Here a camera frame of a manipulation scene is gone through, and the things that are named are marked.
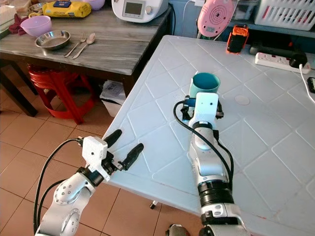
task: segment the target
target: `white trash bin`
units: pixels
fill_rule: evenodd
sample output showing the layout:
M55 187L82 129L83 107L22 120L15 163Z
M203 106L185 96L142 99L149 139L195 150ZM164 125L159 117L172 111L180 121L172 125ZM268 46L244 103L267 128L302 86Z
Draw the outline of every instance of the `white trash bin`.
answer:
M122 83L106 81L99 98L104 103L111 117L115 117L126 100L124 86Z

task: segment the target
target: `pink device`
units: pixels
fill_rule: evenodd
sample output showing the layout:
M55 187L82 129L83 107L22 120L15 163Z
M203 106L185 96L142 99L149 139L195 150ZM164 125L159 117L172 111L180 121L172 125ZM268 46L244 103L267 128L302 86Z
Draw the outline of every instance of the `pink device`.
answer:
M233 11L232 0L207 0L198 18L200 33L206 37L217 36L230 23Z

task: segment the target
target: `red stool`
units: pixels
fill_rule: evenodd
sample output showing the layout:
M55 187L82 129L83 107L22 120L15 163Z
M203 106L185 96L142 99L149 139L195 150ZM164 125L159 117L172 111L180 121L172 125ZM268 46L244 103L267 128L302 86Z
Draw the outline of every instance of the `red stool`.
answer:
M82 116L93 107L96 98L86 76L32 65L29 66L29 73L39 96L51 115L57 118L72 118L77 124L84 122ZM70 91L74 87L87 88L92 94L81 107L78 107L71 97ZM62 100L67 111L60 112L53 109L51 101L56 95Z

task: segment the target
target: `white table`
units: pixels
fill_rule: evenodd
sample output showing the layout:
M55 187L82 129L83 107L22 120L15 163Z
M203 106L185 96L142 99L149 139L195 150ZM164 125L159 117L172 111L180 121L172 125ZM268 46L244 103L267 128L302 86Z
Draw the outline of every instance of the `white table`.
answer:
M255 236L315 235L315 105L297 73L255 65L246 47L165 36L106 134L123 135L119 159L137 143L145 149L112 184L199 215L187 150L190 134L173 118L196 71L216 74L224 118L220 139L235 159L233 196ZM308 55L313 62L315 56ZM315 76L312 71L306 76ZM235 97L250 100L240 105Z

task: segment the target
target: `gray wooden tabletop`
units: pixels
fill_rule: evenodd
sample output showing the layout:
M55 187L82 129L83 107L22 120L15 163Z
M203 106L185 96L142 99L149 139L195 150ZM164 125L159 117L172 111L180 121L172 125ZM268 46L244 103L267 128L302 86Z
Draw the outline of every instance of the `gray wooden tabletop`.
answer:
M52 18L53 30L66 30L71 34L70 43L65 48L44 53L35 46L35 37L10 34L0 41L0 52L131 75L169 12L170 8L160 17L145 24L122 21L110 7L93 11L83 19ZM79 41L83 31L94 32L95 43L87 47L75 60L72 56L83 45L68 58L63 58Z

